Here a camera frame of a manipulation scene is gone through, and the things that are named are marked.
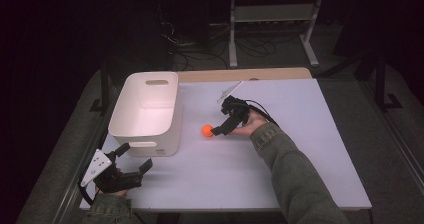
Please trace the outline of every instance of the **white table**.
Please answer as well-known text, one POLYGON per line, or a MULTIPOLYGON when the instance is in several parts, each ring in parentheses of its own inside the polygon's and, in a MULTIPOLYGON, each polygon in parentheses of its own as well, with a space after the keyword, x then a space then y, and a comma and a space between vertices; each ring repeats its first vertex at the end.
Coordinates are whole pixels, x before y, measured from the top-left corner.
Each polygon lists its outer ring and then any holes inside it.
MULTIPOLYGON (((133 208, 154 212, 279 208, 270 172, 248 138, 201 135, 204 124, 221 125, 227 118, 216 100, 235 83, 180 83, 184 111, 179 149, 171 157, 152 158, 143 186, 129 192, 133 208)), ((248 81, 233 96, 255 100, 267 109, 312 161, 340 208, 371 208, 316 80, 248 81)), ((117 147, 109 135, 103 151, 117 147)), ((131 172, 145 160, 124 154, 117 164, 123 172, 131 172)), ((93 185, 88 192, 94 195, 93 185)), ((80 207, 88 205, 82 201, 80 207)))

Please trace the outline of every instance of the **green sleeve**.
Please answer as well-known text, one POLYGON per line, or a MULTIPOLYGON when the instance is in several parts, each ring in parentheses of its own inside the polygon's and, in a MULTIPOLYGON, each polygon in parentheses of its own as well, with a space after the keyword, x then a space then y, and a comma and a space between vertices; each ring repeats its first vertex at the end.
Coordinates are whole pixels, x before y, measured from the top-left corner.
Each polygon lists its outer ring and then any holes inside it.
POLYGON ((83 220, 83 224, 94 223, 133 223, 131 220, 131 200, 110 194, 98 194, 83 220))
POLYGON ((250 139, 271 170, 272 185, 289 224, 348 223, 312 163, 286 133, 267 123, 250 139))

